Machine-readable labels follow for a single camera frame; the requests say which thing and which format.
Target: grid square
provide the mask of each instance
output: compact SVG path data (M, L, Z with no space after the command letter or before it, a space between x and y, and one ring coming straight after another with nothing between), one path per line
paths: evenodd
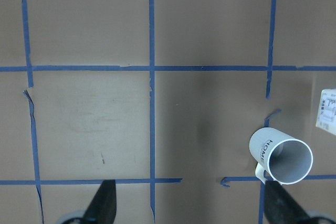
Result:
M305 141L312 149L311 174L330 175L336 170L335 136L315 127L323 89L335 88L336 72L274 72L270 103L282 109L270 126Z
M25 66L21 0L0 0L0 66Z
M264 72L157 72L156 176L253 176L248 143L269 113L265 79Z
M335 65L335 0L277 0L274 64Z
M0 179L35 179L29 104L22 94L27 73L0 72Z
M334 180L303 180L300 184L285 186L285 189L305 211L336 219L336 206L332 203L336 194Z
M148 65L148 0L28 0L34 65Z
M267 65L271 0L155 0L157 65Z
M0 223L41 223L35 186L0 186Z
M86 210L99 185L42 186L45 224L55 224L63 215ZM117 184L117 215L115 224L153 221L149 203L149 185Z
M156 186L156 223L258 223L260 182L183 180Z
M35 72L41 179L149 177L147 72Z

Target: white mug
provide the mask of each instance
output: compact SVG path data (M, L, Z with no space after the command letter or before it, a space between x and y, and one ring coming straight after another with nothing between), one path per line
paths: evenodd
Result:
M256 131L249 148L258 162L256 176L263 183L265 170L281 185L297 183L308 175L313 164L312 151L305 142L274 128Z

